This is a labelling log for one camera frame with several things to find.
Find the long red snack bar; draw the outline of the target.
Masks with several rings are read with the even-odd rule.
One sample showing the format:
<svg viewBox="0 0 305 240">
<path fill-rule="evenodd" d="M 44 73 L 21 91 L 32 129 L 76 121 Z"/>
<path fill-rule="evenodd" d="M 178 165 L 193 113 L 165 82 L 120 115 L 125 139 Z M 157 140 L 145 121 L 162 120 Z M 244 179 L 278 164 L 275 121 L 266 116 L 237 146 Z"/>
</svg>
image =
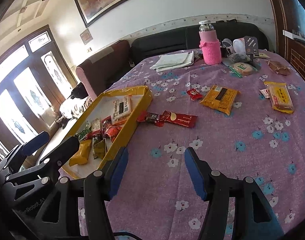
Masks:
<svg viewBox="0 0 305 240">
<path fill-rule="evenodd" d="M 161 121 L 180 125 L 187 128 L 193 128 L 196 124 L 197 116 L 189 114 L 180 114 L 170 111 L 164 111 L 161 115 Z"/>
</svg>

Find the orange biscuit pack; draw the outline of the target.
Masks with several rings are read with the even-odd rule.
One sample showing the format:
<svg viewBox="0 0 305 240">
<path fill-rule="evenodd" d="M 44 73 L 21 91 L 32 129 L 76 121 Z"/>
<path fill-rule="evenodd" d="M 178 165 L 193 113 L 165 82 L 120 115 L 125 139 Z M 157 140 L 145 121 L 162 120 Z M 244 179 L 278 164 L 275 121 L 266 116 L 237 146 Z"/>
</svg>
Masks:
<svg viewBox="0 0 305 240">
<path fill-rule="evenodd" d="M 235 99 L 239 94 L 238 90 L 213 85 L 200 104 L 230 116 Z"/>
</svg>

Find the orange-edged cracker pack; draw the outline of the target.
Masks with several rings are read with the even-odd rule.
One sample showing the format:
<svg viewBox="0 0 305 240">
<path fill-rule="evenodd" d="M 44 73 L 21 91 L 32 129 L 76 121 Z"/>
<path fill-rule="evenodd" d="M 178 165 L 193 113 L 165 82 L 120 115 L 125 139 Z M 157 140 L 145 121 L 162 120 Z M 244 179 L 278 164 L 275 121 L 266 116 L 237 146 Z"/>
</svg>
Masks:
<svg viewBox="0 0 305 240">
<path fill-rule="evenodd" d="M 117 126 L 125 124 L 131 113 L 131 96 L 126 95 L 121 99 L 114 100 L 112 124 Z"/>
</svg>

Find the red black candy pack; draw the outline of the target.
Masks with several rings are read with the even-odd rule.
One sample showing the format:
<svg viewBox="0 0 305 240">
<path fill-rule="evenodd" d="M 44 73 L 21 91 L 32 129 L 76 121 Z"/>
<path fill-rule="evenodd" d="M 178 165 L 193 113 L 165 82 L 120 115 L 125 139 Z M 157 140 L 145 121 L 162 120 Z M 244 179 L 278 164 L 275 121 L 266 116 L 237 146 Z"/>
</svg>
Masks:
<svg viewBox="0 0 305 240">
<path fill-rule="evenodd" d="M 137 118 L 137 122 L 149 122 L 158 127 L 163 127 L 164 122 L 161 120 L 161 115 L 156 113 L 150 113 L 142 111 Z"/>
</svg>

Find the yellow snack packet in tray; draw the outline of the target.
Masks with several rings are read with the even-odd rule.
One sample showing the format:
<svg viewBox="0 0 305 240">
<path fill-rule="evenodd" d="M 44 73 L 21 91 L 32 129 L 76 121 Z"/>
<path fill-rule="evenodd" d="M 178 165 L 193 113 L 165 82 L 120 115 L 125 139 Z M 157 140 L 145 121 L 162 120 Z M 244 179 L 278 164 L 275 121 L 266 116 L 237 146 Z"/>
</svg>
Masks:
<svg viewBox="0 0 305 240">
<path fill-rule="evenodd" d="M 91 146 L 92 140 L 80 141 L 79 150 L 70 158 L 69 166 L 87 164 Z"/>
</svg>

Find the green snack packet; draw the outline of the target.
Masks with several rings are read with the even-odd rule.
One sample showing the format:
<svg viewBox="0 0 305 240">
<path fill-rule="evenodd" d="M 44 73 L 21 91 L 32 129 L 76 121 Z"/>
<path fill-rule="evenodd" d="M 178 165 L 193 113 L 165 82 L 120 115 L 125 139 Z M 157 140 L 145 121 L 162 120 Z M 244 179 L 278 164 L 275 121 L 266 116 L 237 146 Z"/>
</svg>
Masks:
<svg viewBox="0 0 305 240">
<path fill-rule="evenodd" d="M 86 121 L 85 127 L 80 132 L 76 133 L 75 137 L 78 138 L 79 141 L 83 140 L 84 137 L 88 135 L 88 133 L 91 131 L 91 128 L 92 128 L 91 124 L 88 121 Z"/>
</svg>

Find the beige snack packet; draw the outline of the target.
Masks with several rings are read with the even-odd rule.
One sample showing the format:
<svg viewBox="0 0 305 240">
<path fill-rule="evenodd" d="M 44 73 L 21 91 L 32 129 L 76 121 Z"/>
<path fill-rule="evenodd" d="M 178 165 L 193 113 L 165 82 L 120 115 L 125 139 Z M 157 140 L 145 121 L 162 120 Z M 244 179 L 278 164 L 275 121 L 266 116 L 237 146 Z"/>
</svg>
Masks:
<svg viewBox="0 0 305 240">
<path fill-rule="evenodd" d="M 101 131 L 101 120 L 100 120 L 100 118 L 96 118 L 91 122 L 91 131 L 92 132 Z"/>
</svg>

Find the red orange snack packet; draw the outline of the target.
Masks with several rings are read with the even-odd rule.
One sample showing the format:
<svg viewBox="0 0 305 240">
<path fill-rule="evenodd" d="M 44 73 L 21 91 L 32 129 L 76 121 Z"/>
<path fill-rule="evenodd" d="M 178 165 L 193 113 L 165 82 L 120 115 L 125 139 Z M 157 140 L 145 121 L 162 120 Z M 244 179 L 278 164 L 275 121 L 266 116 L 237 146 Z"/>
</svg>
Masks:
<svg viewBox="0 0 305 240">
<path fill-rule="evenodd" d="M 111 142 L 114 142 L 122 127 L 116 126 L 113 124 L 105 124 L 103 126 L 103 137 L 106 139 L 110 139 Z"/>
</svg>

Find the purple floral tablecloth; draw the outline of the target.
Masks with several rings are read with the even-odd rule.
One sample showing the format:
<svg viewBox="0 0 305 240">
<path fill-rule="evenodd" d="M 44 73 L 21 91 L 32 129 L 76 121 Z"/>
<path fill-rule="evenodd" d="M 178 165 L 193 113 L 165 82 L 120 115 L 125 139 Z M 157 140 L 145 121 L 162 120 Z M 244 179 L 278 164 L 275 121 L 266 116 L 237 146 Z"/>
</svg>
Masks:
<svg viewBox="0 0 305 240">
<path fill-rule="evenodd" d="M 281 76 L 260 59 L 260 70 L 239 78 L 224 65 L 194 65 L 162 72 L 151 57 L 113 84 L 113 89 L 146 85 L 153 93 L 149 111 L 197 116 L 196 125 L 157 127 L 139 124 L 128 143 L 129 162 L 117 195 L 106 204 L 114 232 L 142 239 L 197 239 L 207 204 L 196 194 L 184 163 L 192 147 L 200 159 L 229 178 L 255 179 L 284 231 L 305 218 L 305 81 L 277 54 L 272 61 L 288 67 Z M 262 98 L 264 82 L 286 83 L 294 112 L 272 108 Z M 230 116 L 200 104 L 213 85 L 238 90 Z M 187 91 L 203 95 L 191 100 Z"/>
</svg>

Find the small white red sachet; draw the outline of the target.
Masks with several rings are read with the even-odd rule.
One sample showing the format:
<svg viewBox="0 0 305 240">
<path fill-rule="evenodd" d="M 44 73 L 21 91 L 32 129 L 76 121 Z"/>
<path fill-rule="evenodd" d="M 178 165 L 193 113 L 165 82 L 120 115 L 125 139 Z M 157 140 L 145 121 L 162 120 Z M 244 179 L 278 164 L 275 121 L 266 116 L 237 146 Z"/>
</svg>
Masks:
<svg viewBox="0 0 305 240">
<path fill-rule="evenodd" d="M 262 98 L 266 98 L 266 99 L 270 98 L 268 89 L 260 89 L 259 92 L 260 92 Z"/>
</svg>

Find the small red candy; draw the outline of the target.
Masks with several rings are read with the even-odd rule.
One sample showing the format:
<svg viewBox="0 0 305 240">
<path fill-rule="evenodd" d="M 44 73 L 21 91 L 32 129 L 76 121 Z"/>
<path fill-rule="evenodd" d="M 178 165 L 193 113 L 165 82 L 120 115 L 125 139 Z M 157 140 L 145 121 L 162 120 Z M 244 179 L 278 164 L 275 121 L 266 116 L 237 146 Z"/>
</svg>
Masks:
<svg viewBox="0 0 305 240">
<path fill-rule="evenodd" d="M 203 98 L 203 95 L 199 93 L 195 88 L 192 88 L 187 91 L 187 94 L 190 96 L 191 100 L 200 100 Z"/>
</svg>

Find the round green-label cake pack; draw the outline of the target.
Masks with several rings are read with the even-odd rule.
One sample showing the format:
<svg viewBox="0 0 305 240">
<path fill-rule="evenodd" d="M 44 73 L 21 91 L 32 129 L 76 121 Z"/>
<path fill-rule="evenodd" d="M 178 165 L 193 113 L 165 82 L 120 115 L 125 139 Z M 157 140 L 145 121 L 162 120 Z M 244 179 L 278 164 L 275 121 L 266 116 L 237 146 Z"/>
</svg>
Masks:
<svg viewBox="0 0 305 240">
<path fill-rule="evenodd" d="M 257 68 L 253 67 L 251 64 L 245 62 L 237 62 L 233 64 L 228 64 L 227 66 L 234 74 L 239 78 L 244 76 L 252 75 L 258 72 Z"/>
</svg>

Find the white cup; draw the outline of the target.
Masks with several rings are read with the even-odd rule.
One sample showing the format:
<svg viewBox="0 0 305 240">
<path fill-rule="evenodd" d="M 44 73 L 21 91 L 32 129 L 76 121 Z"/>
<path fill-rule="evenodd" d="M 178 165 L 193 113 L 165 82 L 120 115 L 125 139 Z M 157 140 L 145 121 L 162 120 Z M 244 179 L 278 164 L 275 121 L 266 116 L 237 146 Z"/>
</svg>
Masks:
<svg viewBox="0 0 305 240">
<path fill-rule="evenodd" d="M 245 48 L 245 38 L 237 38 L 233 41 L 233 50 L 237 54 L 246 54 L 246 48 Z"/>
</svg>

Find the stack of white papers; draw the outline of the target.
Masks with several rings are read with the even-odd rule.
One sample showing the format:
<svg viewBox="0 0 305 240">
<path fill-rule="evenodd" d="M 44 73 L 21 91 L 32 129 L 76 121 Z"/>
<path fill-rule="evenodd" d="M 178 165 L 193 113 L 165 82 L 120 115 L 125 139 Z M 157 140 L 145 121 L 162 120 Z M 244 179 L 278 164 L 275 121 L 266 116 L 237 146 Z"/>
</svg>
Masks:
<svg viewBox="0 0 305 240">
<path fill-rule="evenodd" d="M 159 73 L 166 70 L 189 67 L 194 63 L 194 56 L 194 51 L 189 53 L 162 55 L 150 69 Z"/>
</svg>

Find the small wall plaque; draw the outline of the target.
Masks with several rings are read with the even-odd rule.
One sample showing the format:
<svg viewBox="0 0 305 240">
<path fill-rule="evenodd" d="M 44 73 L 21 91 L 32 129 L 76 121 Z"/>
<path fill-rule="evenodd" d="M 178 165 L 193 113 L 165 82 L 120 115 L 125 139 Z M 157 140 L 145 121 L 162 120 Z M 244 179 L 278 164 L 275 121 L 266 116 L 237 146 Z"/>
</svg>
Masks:
<svg viewBox="0 0 305 240">
<path fill-rule="evenodd" d="M 93 37 L 89 31 L 89 29 L 85 29 L 81 34 L 80 34 L 80 38 L 82 40 L 82 42 L 84 43 L 84 45 L 87 45 L 89 42 L 91 42 L 93 40 Z"/>
</svg>

